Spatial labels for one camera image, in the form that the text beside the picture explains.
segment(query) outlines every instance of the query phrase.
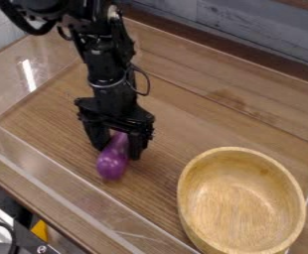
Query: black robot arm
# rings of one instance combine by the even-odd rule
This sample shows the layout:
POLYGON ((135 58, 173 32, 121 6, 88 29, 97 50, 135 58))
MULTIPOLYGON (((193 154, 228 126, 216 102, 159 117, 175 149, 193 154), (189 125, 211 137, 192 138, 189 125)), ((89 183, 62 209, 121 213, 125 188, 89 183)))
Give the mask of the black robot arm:
POLYGON ((139 160, 153 139, 155 116, 139 105, 136 55, 114 1, 108 0, 0 0, 0 9, 31 35, 45 35, 58 25, 62 37, 74 41, 88 66, 93 98, 76 101, 78 119, 93 146, 101 151, 110 140, 110 129, 128 133, 129 157, 139 160), (29 20, 39 20, 35 28, 29 20))

